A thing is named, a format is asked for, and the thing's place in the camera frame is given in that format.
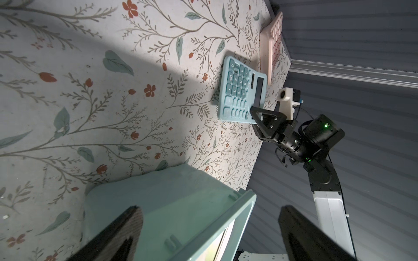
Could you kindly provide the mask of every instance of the black object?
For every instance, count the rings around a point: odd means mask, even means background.
[[[278,221],[290,261],[355,261],[293,206],[282,207]]]
[[[67,261],[132,261],[142,224],[141,209],[129,207]]]

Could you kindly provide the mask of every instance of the white molding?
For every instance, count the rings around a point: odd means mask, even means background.
[[[289,71],[377,84],[418,88],[418,73],[292,60]]]

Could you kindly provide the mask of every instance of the white arm segment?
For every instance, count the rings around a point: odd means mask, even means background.
[[[321,230],[354,257],[354,248],[341,195],[337,191],[314,191],[313,200]]]

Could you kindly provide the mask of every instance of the calculator display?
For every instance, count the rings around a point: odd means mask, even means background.
[[[264,79],[258,77],[257,79],[257,88],[255,90],[255,98],[254,98],[254,107],[260,107],[260,99],[261,99],[261,91],[263,90],[263,83]]]

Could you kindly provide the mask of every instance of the cable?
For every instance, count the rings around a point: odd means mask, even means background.
[[[280,159],[279,155],[277,155],[277,150],[278,150],[278,149],[279,149],[279,148],[277,147],[277,148],[276,148],[276,150],[274,151],[274,154],[276,154],[276,157],[280,160],[280,163],[281,163],[283,166],[287,167],[287,164],[285,163],[285,158],[286,158],[287,154],[283,156],[283,159]]]

